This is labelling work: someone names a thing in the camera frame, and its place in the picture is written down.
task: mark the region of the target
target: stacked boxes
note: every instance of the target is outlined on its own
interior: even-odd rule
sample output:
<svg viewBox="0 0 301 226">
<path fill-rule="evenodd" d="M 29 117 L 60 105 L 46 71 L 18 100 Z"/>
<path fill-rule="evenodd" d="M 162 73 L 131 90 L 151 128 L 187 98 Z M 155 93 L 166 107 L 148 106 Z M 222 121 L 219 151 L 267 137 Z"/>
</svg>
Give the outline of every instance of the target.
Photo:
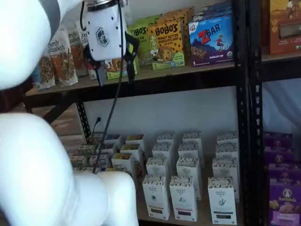
<svg viewBox="0 0 301 226">
<path fill-rule="evenodd" d="M 175 219 L 196 222 L 198 220 L 198 208 L 193 177 L 172 176 L 169 187 Z"/>
<path fill-rule="evenodd" d="M 143 153 L 140 145 L 123 145 L 120 153 L 130 153 L 134 159 L 136 176 L 139 182 L 143 182 L 146 170 L 143 162 Z"/>
<path fill-rule="evenodd" d="M 232 178 L 234 185 L 235 202 L 239 202 L 239 182 L 237 159 L 219 159 L 214 158 L 212 161 L 213 176 L 215 178 L 228 177 Z"/>
<path fill-rule="evenodd" d="M 170 207 L 165 177 L 146 175 L 143 181 L 143 190 L 149 216 L 168 220 Z"/>
<path fill-rule="evenodd" d="M 179 176 L 193 177 L 193 187 L 195 189 L 196 199 L 198 201 L 202 200 L 203 182 L 199 159 L 179 158 L 177 162 L 177 172 Z"/>
<path fill-rule="evenodd" d="M 231 178 L 208 178 L 213 224 L 236 225 L 234 187 Z"/>
<path fill-rule="evenodd" d="M 183 142 L 197 142 L 198 144 L 198 157 L 200 159 L 201 166 L 205 166 L 205 160 L 203 156 L 202 140 L 201 140 L 201 131 L 191 131 L 185 132 L 183 135 Z"/>
</svg>

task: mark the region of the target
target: shelf board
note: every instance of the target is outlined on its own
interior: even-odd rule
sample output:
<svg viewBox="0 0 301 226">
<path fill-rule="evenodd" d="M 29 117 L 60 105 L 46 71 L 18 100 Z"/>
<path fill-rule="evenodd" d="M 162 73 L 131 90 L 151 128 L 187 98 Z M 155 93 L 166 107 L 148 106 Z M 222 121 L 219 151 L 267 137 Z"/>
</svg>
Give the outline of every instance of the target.
<svg viewBox="0 0 301 226">
<path fill-rule="evenodd" d="M 190 73 L 200 73 L 207 72 L 211 70 L 225 69 L 225 68 L 234 68 L 234 63 L 224 63 L 218 65 L 208 65 L 202 67 L 192 67 L 192 66 L 184 66 L 177 68 L 170 68 L 164 70 L 156 70 L 152 69 L 152 66 L 144 66 L 140 68 L 140 72 L 136 75 L 135 81 L 140 80 L 148 80 L 166 76 L 180 75 L 180 74 L 190 74 Z M 122 82 L 127 82 L 127 78 L 122 78 Z M 118 79 L 108 80 L 106 85 L 116 84 L 118 83 Z M 79 78 L 79 82 L 74 84 L 73 86 L 61 87 L 59 82 L 56 82 L 56 85 L 44 90 L 37 90 L 36 88 L 32 88 L 28 92 L 26 92 L 26 96 L 34 96 L 39 94 L 47 94 L 47 93 L 55 93 L 55 92 L 63 92 L 75 89 L 86 89 L 89 87 L 97 87 L 97 80 L 90 80 L 88 76 Z"/>
<path fill-rule="evenodd" d="M 137 192 L 137 214 L 138 219 L 143 221 L 153 221 L 165 224 L 172 224 L 172 225 L 183 225 L 183 226 L 213 226 L 211 220 L 211 211 L 210 211 L 210 203 L 209 203 L 209 196 L 208 196 L 208 177 L 212 176 L 212 169 L 211 169 L 211 158 L 206 159 L 205 170 L 203 171 L 203 197 L 202 201 L 197 202 L 198 205 L 198 221 L 197 222 L 190 222 L 190 221 L 183 221 L 183 220 L 176 220 L 174 218 L 174 210 L 172 207 L 171 199 L 169 199 L 170 203 L 170 217 L 168 221 L 151 218 L 147 212 L 145 197 L 143 194 L 143 189 L 140 187 Z M 243 205 L 242 202 L 236 204 L 236 215 L 237 215 L 237 225 L 243 226 Z"/>
</svg>

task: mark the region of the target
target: yellow snack box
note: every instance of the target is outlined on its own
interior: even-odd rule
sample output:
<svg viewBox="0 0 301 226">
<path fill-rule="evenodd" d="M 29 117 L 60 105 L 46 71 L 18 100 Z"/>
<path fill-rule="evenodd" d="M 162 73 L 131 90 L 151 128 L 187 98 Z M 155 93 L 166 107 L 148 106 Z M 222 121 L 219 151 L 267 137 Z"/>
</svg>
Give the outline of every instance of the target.
<svg viewBox="0 0 301 226">
<path fill-rule="evenodd" d="M 149 26 L 148 36 L 153 70 L 185 66 L 182 17 Z"/>
</svg>

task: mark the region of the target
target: bobo's box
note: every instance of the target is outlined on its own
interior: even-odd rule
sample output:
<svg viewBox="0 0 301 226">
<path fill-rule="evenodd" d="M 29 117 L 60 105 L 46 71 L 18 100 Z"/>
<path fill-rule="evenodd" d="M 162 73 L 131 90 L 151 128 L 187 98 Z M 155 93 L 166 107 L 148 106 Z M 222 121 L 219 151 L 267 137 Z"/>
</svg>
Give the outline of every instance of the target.
<svg viewBox="0 0 301 226">
<path fill-rule="evenodd" d="M 232 16 L 221 16 L 189 23 L 193 66 L 233 61 Z"/>
<path fill-rule="evenodd" d="M 193 187 L 193 177 L 172 176 L 169 188 L 175 219 L 197 221 L 198 208 Z"/>
<path fill-rule="evenodd" d="M 208 193 L 213 224 L 236 225 L 234 188 L 231 178 L 208 178 Z"/>
<path fill-rule="evenodd" d="M 299 226 L 301 220 L 301 186 L 289 181 L 270 181 L 269 225 Z"/>
<path fill-rule="evenodd" d="M 170 207 L 167 196 L 167 185 L 164 176 L 146 175 L 143 181 L 143 191 L 147 211 L 152 218 L 168 220 Z"/>
<path fill-rule="evenodd" d="M 301 51 L 300 1 L 270 0 L 269 9 L 269 53 Z"/>
<path fill-rule="evenodd" d="M 185 66 L 183 19 L 149 26 L 153 70 Z"/>
</svg>

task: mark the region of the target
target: snack box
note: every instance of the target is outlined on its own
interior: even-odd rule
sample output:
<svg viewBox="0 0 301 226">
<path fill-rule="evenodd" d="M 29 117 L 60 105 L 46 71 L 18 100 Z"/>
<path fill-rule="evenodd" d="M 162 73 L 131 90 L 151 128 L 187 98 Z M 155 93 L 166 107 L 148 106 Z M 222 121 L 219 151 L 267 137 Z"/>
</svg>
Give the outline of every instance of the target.
<svg viewBox="0 0 301 226">
<path fill-rule="evenodd" d="M 157 143 L 152 148 L 154 158 L 166 158 L 171 175 L 176 174 L 176 157 L 171 143 Z"/>
<path fill-rule="evenodd" d="M 265 147 L 290 149 L 293 147 L 293 135 L 290 133 L 265 132 L 263 135 L 263 145 Z"/>
<path fill-rule="evenodd" d="M 301 184 L 300 164 L 269 164 L 269 179 L 289 179 Z"/>
<path fill-rule="evenodd" d="M 89 166 L 88 157 L 87 156 L 78 156 L 73 155 L 70 157 L 72 167 L 85 167 Z"/>
<path fill-rule="evenodd" d="M 190 131 L 184 132 L 183 135 L 183 142 L 197 142 L 198 144 L 198 156 L 200 159 L 200 164 L 202 167 L 205 166 L 205 160 L 203 155 L 203 148 L 202 148 L 202 140 L 201 140 L 201 131 Z"/>
<path fill-rule="evenodd" d="M 231 178 L 208 178 L 213 224 L 237 225 L 234 186 Z"/>
<path fill-rule="evenodd" d="M 218 145 L 224 143 L 234 143 L 238 145 L 238 135 L 236 131 L 229 131 L 224 133 L 218 133 L 216 142 Z"/>
<path fill-rule="evenodd" d="M 81 145 L 78 149 L 81 155 L 93 155 L 96 152 L 96 145 Z"/>
<path fill-rule="evenodd" d="M 299 226 L 301 223 L 301 185 L 289 180 L 269 184 L 269 225 Z"/>
<path fill-rule="evenodd" d="M 179 176 L 193 177 L 196 199 L 198 201 L 202 200 L 203 181 L 199 159 L 179 158 L 177 162 L 177 172 Z"/>
<path fill-rule="evenodd" d="M 170 207 L 167 196 L 166 178 L 158 175 L 146 175 L 143 181 L 143 191 L 147 211 L 152 218 L 168 220 Z"/>
<path fill-rule="evenodd" d="M 129 51 L 133 52 L 133 45 L 129 45 Z M 105 62 L 105 68 L 107 70 L 107 80 L 118 79 L 120 76 L 121 58 L 105 60 L 104 62 Z M 136 57 L 133 61 L 133 65 L 134 65 L 135 74 L 138 74 L 139 70 L 140 70 L 138 55 L 136 55 Z M 127 63 L 125 60 L 123 61 L 123 75 L 122 76 L 123 77 L 127 76 Z"/>
<path fill-rule="evenodd" d="M 237 159 L 218 159 L 212 160 L 213 176 L 215 178 L 233 179 L 235 202 L 239 202 L 239 179 L 238 179 L 238 164 Z"/>
<path fill-rule="evenodd" d="M 294 149 L 290 148 L 273 148 L 265 147 L 264 164 L 268 166 L 270 163 L 290 163 L 295 161 Z"/>
<path fill-rule="evenodd" d="M 124 143 L 124 137 L 120 134 L 109 134 L 107 135 L 107 137 L 105 138 L 104 142 L 105 145 L 114 145 L 116 144 L 116 148 L 120 149 L 121 146 Z"/>
<path fill-rule="evenodd" d="M 96 154 L 98 154 L 100 150 L 101 150 L 101 154 L 108 154 L 110 159 L 117 152 L 115 144 L 103 145 L 103 148 L 101 148 L 101 146 L 99 145 L 98 148 L 96 149 Z"/>
<path fill-rule="evenodd" d="M 196 222 L 198 220 L 198 207 L 193 177 L 172 176 L 169 188 L 175 219 Z"/>
<path fill-rule="evenodd" d="M 146 170 L 140 145 L 123 145 L 120 153 L 130 153 L 132 155 L 138 182 L 143 182 L 143 179 L 146 175 Z"/>
<path fill-rule="evenodd" d="M 89 160 L 90 166 L 95 166 L 96 159 L 97 159 L 97 155 L 91 156 L 91 158 Z M 101 154 L 100 158 L 99 158 L 99 164 L 98 165 L 101 166 L 102 169 L 112 167 L 110 159 L 109 159 L 109 155 L 108 154 Z"/>
<path fill-rule="evenodd" d="M 180 158 L 199 159 L 197 142 L 189 141 L 180 144 L 178 153 Z"/>
<path fill-rule="evenodd" d="M 171 178 L 169 165 L 167 158 L 149 158 L 146 163 L 146 169 L 148 175 L 161 175 L 166 178 L 166 187 L 169 188 L 169 182 Z"/>
<path fill-rule="evenodd" d="M 185 66 L 183 18 L 157 22 L 148 29 L 153 70 Z"/>
<path fill-rule="evenodd" d="M 191 61 L 193 66 L 233 61 L 232 15 L 189 23 Z"/>
<path fill-rule="evenodd" d="M 122 153 L 116 153 L 114 154 L 112 158 L 112 165 L 114 168 L 116 168 L 118 171 L 124 171 L 128 173 L 135 184 L 137 184 L 137 176 L 136 176 L 136 170 L 135 170 L 135 164 L 134 164 L 134 157 L 132 154 L 122 154 Z"/>
</svg>

